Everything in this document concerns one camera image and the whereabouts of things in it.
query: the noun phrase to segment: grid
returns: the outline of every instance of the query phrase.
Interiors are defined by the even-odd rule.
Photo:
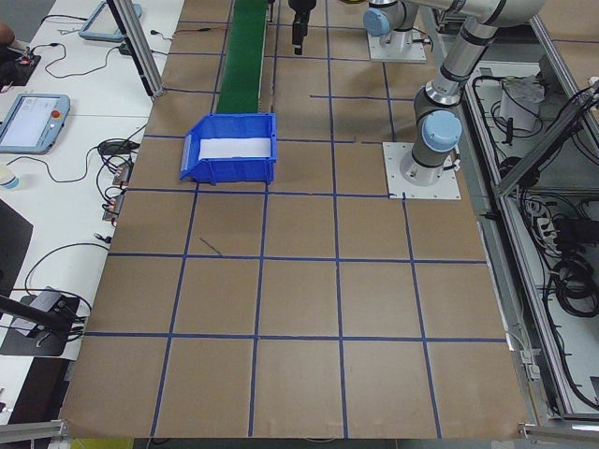
[[[199,5],[185,5],[180,27],[231,22],[231,2],[218,2],[219,7],[215,1],[203,5],[214,11],[214,20],[204,20],[205,11],[196,16],[194,11]],[[290,20],[285,8],[278,6],[276,23],[269,25],[266,61],[272,62],[274,111],[280,124],[282,157],[278,176],[285,182],[275,181],[269,186],[206,186],[173,181],[177,179],[183,135],[197,120],[198,108],[205,112],[215,110],[227,31],[225,36],[211,37],[210,41],[196,39],[196,47],[173,42],[164,77],[171,92],[154,104],[63,412],[72,422],[75,434],[508,438],[517,432],[518,422],[526,419],[467,195],[462,195],[466,199],[461,202],[435,205],[405,198],[387,199],[380,144],[386,138],[409,139],[414,134],[409,110],[412,97],[406,93],[415,93],[409,84],[424,83],[434,69],[430,65],[379,65],[368,62],[363,55],[352,59],[352,54],[340,47],[343,40],[337,35],[357,35],[357,26],[338,24],[348,20],[355,25],[355,10],[356,7],[332,0],[319,2],[313,15],[314,27],[306,41],[308,54],[298,58],[286,54],[284,44],[288,44]],[[219,21],[224,13],[226,18]],[[326,45],[318,49],[320,44],[314,35],[323,37]],[[176,61],[173,66],[177,70],[169,69],[171,61]],[[299,64],[313,64],[308,69],[310,75],[314,72],[324,76],[316,75],[319,80],[314,78],[314,88],[309,89],[317,94],[308,96],[300,86],[298,94],[289,95],[289,105],[285,103],[286,94],[297,81],[293,69]],[[345,85],[343,79],[352,78],[347,74],[360,73],[363,65],[381,70],[374,71],[373,80],[365,82],[367,88],[362,84]],[[182,67],[215,69],[213,85],[197,81],[197,72],[192,72],[191,78],[182,75]],[[412,81],[402,79],[398,72],[413,77]],[[402,82],[392,83],[392,77]],[[364,116],[364,110],[378,108],[376,120],[366,120],[366,128],[354,126],[356,108],[345,109],[343,105],[348,102],[364,107],[360,108],[359,117]],[[303,107],[316,119],[298,114]],[[302,128],[302,119],[308,122],[309,129]],[[378,127],[372,130],[374,123]],[[356,134],[351,136],[348,130],[354,127]],[[304,153],[318,162],[305,163]],[[356,162],[365,156],[373,162],[362,161],[366,167],[357,173]],[[439,216],[453,222],[444,223],[443,232],[434,220]],[[251,231],[240,231],[232,224],[238,221],[240,227],[244,225]],[[235,282],[221,282],[215,287],[223,273]],[[284,273],[290,295],[306,288],[312,297],[324,298],[322,303],[310,303],[321,313],[304,313],[312,322],[300,308],[295,310],[297,316],[293,319],[276,313],[273,299],[281,295],[281,285],[273,281],[273,273]],[[315,286],[305,286],[301,274]],[[395,276],[402,282],[392,282],[392,294],[401,297],[377,290],[378,285]],[[456,279],[466,276],[471,278],[469,282]],[[194,279],[200,279],[199,283],[194,283]],[[441,293],[435,287],[439,279],[447,287]],[[367,290],[364,283],[373,290],[372,296],[363,293]],[[250,285],[247,291],[255,288],[255,294],[242,300],[237,287],[231,284]],[[190,301],[198,285],[201,288],[197,301]],[[139,288],[169,300],[149,304],[141,319],[139,308],[128,309],[123,304],[124,300],[133,299]],[[216,312],[222,302],[212,300],[219,295],[220,299],[235,297],[237,301],[235,307],[225,308],[225,315]],[[450,309],[431,300],[440,295],[447,295],[448,302],[462,304],[460,307],[466,304],[483,316],[471,316],[465,321],[455,317],[456,323],[447,326],[444,314],[434,310]],[[361,300],[364,298],[371,301],[366,308]],[[381,311],[394,311],[393,316],[377,314],[379,304]],[[290,328],[296,332],[281,331]],[[115,386],[123,381],[123,376],[140,375],[141,368],[136,368],[135,363],[121,367],[124,372],[120,375],[111,370],[107,381],[98,379],[102,360],[109,367],[124,363],[109,354],[119,344],[127,346],[132,358],[146,367],[141,375],[142,387],[131,383]],[[194,351],[205,355],[207,362],[194,365],[189,360]],[[226,358],[226,354],[236,356]],[[461,366],[452,360],[459,360]],[[306,365],[311,365],[310,372]],[[392,375],[385,374],[388,369]],[[237,378],[232,370],[243,375]],[[312,371],[322,375],[318,377]],[[220,385],[223,390],[212,397],[204,386],[189,381],[195,373],[208,380],[208,389],[210,385]],[[490,376],[499,373],[499,379],[490,380]],[[225,378],[221,384],[212,377],[217,375]],[[390,388],[377,389],[372,381],[364,380],[371,376]],[[239,379],[249,382],[243,384]],[[207,398],[213,407],[211,412],[222,414],[217,416],[218,422],[211,421],[207,413],[186,410],[185,406],[175,412],[177,404],[191,394],[184,388],[178,389],[177,384],[199,388],[194,391]],[[475,391],[468,392],[473,384]],[[314,387],[315,393],[303,391],[306,385]],[[402,392],[399,399],[409,412],[398,416],[404,409],[399,411],[384,403],[384,396],[388,393],[397,398],[395,390],[402,386],[418,393],[411,396]],[[231,390],[230,396],[225,387]],[[91,413],[89,407],[83,407],[84,403],[89,406],[85,392],[98,388],[107,398],[120,397],[126,411],[132,410],[130,403],[134,400],[140,407],[139,398],[143,397],[143,405],[146,409],[151,406],[152,413],[146,410],[142,417],[124,424],[117,419],[123,418],[124,412],[107,417],[107,411],[100,406]],[[464,396],[457,398],[449,393],[456,390]],[[309,397],[305,403],[303,395]],[[368,396],[381,403],[369,403]],[[454,410],[460,407],[461,400],[469,412]],[[299,407],[301,413],[287,407],[296,402],[304,406]],[[370,422],[368,414],[360,412],[362,407],[365,411],[374,407],[380,422]],[[192,415],[192,421],[183,418],[186,414]],[[204,426],[202,420],[209,424]]]

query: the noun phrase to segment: table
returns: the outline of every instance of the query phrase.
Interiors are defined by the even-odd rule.
[[[183,0],[137,0],[136,3],[142,5],[141,23],[151,48],[168,51],[170,42],[150,35],[150,30],[157,29],[169,36],[177,24]],[[50,14],[86,17],[96,6],[96,0],[57,0]],[[81,72],[101,65],[107,50],[114,46],[83,40],[77,33],[61,35],[58,31],[79,26],[80,21],[49,19],[40,26],[32,40],[32,46],[50,42],[66,46],[67,58],[51,68],[58,74]],[[85,154],[89,149],[104,139],[127,138],[140,130],[147,122],[152,101],[145,94],[131,58],[122,56],[118,51],[112,52],[105,69],[64,80],[56,80],[44,71],[48,62],[62,54],[61,48],[40,48],[37,53],[42,56],[42,61],[27,86],[12,88],[0,95],[0,120],[6,116],[17,94],[67,94],[71,99],[71,111],[65,128],[47,154],[35,157],[50,165],[55,178],[74,179],[83,173]],[[156,54],[154,59],[162,72],[166,58]],[[133,140],[140,141],[141,136],[142,133],[139,133]],[[6,163],[15,157],[2,154],[0,162]],[[23,287],[29,269],[49,251],[74,242],[102,243],[93,237],[94,233],[112,235],[112,225],[101,220],[102,199],[95,186],[95,174],[101,166],[99,155],[92,152],[85,179],[63,184],[52,182],[40,163],[25,160],[11,166],[20,178],[20,185],[14,192],[0,192],[0,198],[34,225],[31,245],[16,287]],[[100,185],[109,186],[111,178],[104,170]],[[44,288],[50,285],[75,292],[93,304],[106,255],[105,251],[96,247],[70,248],[56,253],[36,270],[31,286]],[[14,292],[11,297],[18,299],[22,295],[23,292]],[[87,313],[86,306],[81,305],[79,315]],[[7,326],[9,318],[5,315],[0,324]],[[4,329],[0,329],[0,340],[5,333]],[[79,348],[79,341],[69,343],[63,357],[75,360]],[[0,356],[0,386],[5,388],[0,399],[9,408],[17,400],[32,360],[32,357]],[[0,413],[0,424],[6,424],[9,418],[10,413]]]

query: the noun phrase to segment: wires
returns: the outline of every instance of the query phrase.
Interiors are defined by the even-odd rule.
[[[588,218],[583,205],[597,198],[585,198],[575,204],[569,198],[554,194],[529,196],[526,189],[519,193],[519,212],[524,226],[533,240],[543,270],[541,300],[548,318],[551,334],[559,352],[562,369],[572,392],[589,407],[599,410],[599,404],[587,398],[580,390],[568,365],[565,344],[551,315],[550,302],[555,297],[568,314],[580,318],[593,318],[599,314],[599,287],[592,278],[592,269],[580,253],[564,250],[555,240],[557,232],[553,221],[573,215],[576,219]]]
[[[421,35],[424,35],[424,36],[426,36],[426,37],[427,37],[427,39],[428,39],[428,42],[427,42],[427,39],[415,39],[415,40],[414,40],[414,42],[421,42],[421,43],[423,43],[423,44],[430,44],[430,45],[431,45],[431,51],[433,51],[433,50],[434,50],[434,41],[432,40],[432,37],[431,37],[431,35],[429,35],[429,34],[428,34],[427,32],[425,32],[425,31],[422,31],[422,30],[420,30],[420,29],[416,28],[415,26],[413,26],[413,27],[412,27],[412,30],[418,31],[418,32],[419,32]]]
[[[150,34],[152,36],[160,36],[163,40],[168,40],[168,41],[172,41],[172,39],[177,36],[177,35],[192,35],[195,33],[208,33],[209,31],[215,31],[215,30],[227,30],[228,26],[227,25],[223,25],[223,26],[206,26],[206,27],[202,27],[202,28],[191,28],[191,29],[181,29],[181,30],[177,30],[175,31],[172,35],[173,37],[166,37],[163,33],[161,33],[160,31],[157,30],[150,30]]]
[[[61,184],[61,183],[69,183],[69,182],[79,182],[85,179],[85,177],[87,176],[88,172],[89,172],[89,168],[90,168],[90,160],[89,160],[89,156],[92,153],[93,150],[95,150],[97,147],[93,147],[90,148],[87,153],[85,154],[85,171],[83,172],[83,174],[81,176],[78,176],[77,178],[74,178],[72,180],[58,180],[56,179],[52,173],[50,172],[50,166],[48,165],[48,163],[46,161],[42,161],[41,159],[36,159],[35,157],[31,157],[31,156],[19,156],[16,157],[15,159],[11,160],[10,162],[7,162],[7,166],[14,164],[17,161],[21,161],[21,160],[30,160],[30,161],[34,161],[34,162],[39,162],[40,164],[43,164],[46,167],[46,171],[48,172],[48,176],[50,177],[51,180],[53,180],[54,182]]]
[[[68,249],[68,248],[74,248],[74,247],[76,247],[76,246],[95,246],[96,248],[101,248],[101,249],[103,249],[103,250],[106,250],[106,251],[108,251],[108,250],[109,250],[109,249],[108,249],[106,246],[104,246],[104,245],[100,245],[100,244],[98,244],[98,243],[88,243],[88,242],[83,242],[83,243],[69,243],[69,244],[67,244],[67,245],[63,245],[63,246],[60,246],[60,247],[58,247],[58,248],[55,248],[55,249],[53,249],[52,251],[50,251],[49,253],[46,253],[46,254],[45,254],[45,255],[44,255],[42,258],[40,258],[40,259],[39,259],[37,262],[35,262],[35,263],[34,263],[34,265],[31,267],[31,269],[30,269],[30,270],[27,272],[27,275],[25,276],[25,280],[24,280],[24,282],[23,282],[23,284],[24,284],[24,287],[25,287],[25,292],[27,292],[27,294],[29,294],[29,295],[32,295],[32,293],[31,293],[32,289],[30,289],[30,288],[29,288],[28,284],[29,284],[29,282],[31,281],[31,277],[32,277],[32,276],[33,276],[33,274],[34,274],[34,271],[36,271],[36,269],[37,269],[37,268],[38,268],[38,267],[41,265],[41,263],[42,263],[44,260],[48,259],[48,257],[50,257],[51,255],[53,255],[53,254],[55,254],[55,253],[59,253],[59,252],[61,252],[61,251],[63,251],[63,250],[66,250],[66,249]]]
[[[478,94],[478,90],[477,90],[478,82],[480,82],[482,80],[493,80],[493,81],[500,82],[502,80],[502,78],[482,75],[482,76],[476,77],[472,80],[472,90],[475,94],[476,105],[478,106],[478,111],[483,120],[483,124],[485,126],[485,131],[487,131],[487,135],[489,136],[489,140],[491,142],[491,146],[493,149],[493,158],[495,159],[495,165],[497,167],[499,167],[499,165],[501,164],[501,161],[499,160],[499,156],[501,155],[503,157],[503,159],[505,160],[505,159],[507,159],[507,155],[502,151],[501,148],[499,148],[499,146],[497,145],[497,142],[495,141],[495,137],[493,136],[493,133],[490,130],[489,122],[487,121],[487,115],[485,114],[485,107],[483,106],[483,102],[480,99],[480,95]]]
[[[87,21],[87,19],[88,19],[87,17],[68,16],[66,14],[49,14],[47,16],[44,16],[39,24],[41,25],[47,19],[50,19],[50,18],[53,18],[53,17],[64,17],[64,18],[67,18],[67,19],[75,19],[77,21]]]
[[[113,198],[115,198],[116,196],[119,196],[124,192],[124,188],[122,186],[117,186],[117,185],[111,185],[106,189],[102,189],[102,187],[100,187],[100,175],[102,174],[102,171],[104,169],[107,169],[111,174],[115,175],[119,170],[120,164],[126,164],[129,169],[133,168],[133,157],[132,157],[133,149],[130,146],[131,139],[135,135],[140,133],[143,129],[145,129],[146,126],[147,126],[147,123],[144,124],[143,126],[141,126],[139,129],[137,129],[128,138],[124,138],[124,139],[111,138],[108,140],[104,140],[97,145],[96,148],[98,149],[98,153],[100,154],[100,157],[102,158],[102,167],[100,167],[100,169],[95,174],[95,187],[96,187],[98,193],[100,193],[100,196],[102,196],[102,199],[104,200],[102,209],[107,210],[107,208],[110,206],[110,201]],[[110,154],[110,155],[106,155],[101,151],[101,149],[104,148],[104,146],[107,143],[112,144],[112,145],[114,145],[115,143],[118,144],[118,147],[114,151],[112,151],[112,154]],[[121,152],[121,150],[124,148],[128,149],[127,157],[123,157],[121,154],[119,154],[119,152]],[[111,190],[111,189],[118,190],[119,191],[118,194],[114,195],[114,196],[110,196],[109,190]]]
[[[104,57],[104,64],[100,65],[96,68],[92,68],[90,70],[87,70],[85,72],[80,72],[80,73],[67,73],[66,75],[56,75],[52,72],[50,72],[50,67],[56,63],[58,63],[59,61],[63,61],[66,59],[66,46],[64,44],[58,43],[58,42],[52,42],[50,44],[43,44],[43,45],[36,45],[35,47],[33,47],[31,49],[31,52],[33,52],[36,49],[39,48],[43,48],[43,47],[60,47],[63,50],[63,55],[57,59],[54,59],[53,61],[50,61],[49,63],[47,63],[44,66],[44,70],[46,71],[46,73],[48,73],[51,77],[56,78],[58,80],[63,80],[65,78],[70,78],[70,77],[83,77],[85,75],[89,75],[90,73],[94,73],[97,72],[98,70],[102,70],[103,68],[106,68],[109,64],[109,56],[110,54],[115,51],[118,50],[119,47],[112,47],[110,50],[108,50],[106,52],[106,56]]]

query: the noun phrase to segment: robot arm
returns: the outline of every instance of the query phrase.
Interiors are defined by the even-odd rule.
[[[441,176],[446,156],[461,137],[461,124],[452,109],[461,101],[464,84],[497,30],[525,23],[541,10],[546,1],[369,0],[370,8],[364,16],[364,24],[374,36],[383,36],[391,30],[411,30],[420,6],[468,16],[437,76],[416,95],[417,138],[412,153],[408,154],[409,160],[402,161],[402,175],[409,182],[432,185]],[[299,13],[305,13],[306,8],[314,8],[316,0],[289,0],[289,5],[296,10],[298,17]]]

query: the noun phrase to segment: black stand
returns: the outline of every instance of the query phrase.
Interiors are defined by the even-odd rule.
[[[36,70],[41,56],[20,54],[10,49],[0,49],[0,87],[1,85],[26,86]]]
[[[35,297],[23,297],[21,303],[28,306],[34,299]],[[68,310],[65,310],[63,313],[48,311],[46,314],[49,318],[66,321],[72,326],[77,318],[76,314],[80,300],[76,297],[60,297],[56,302],[58,303],[59,301],[64,301],[64,309]],[[25,337],[18,330],[9,329],[4,337],[2,346],[0,346],[0,355],[58,356],[65,350],[68,337],[66,332],[56,333],[46,330],[37,330],[31,336]]]

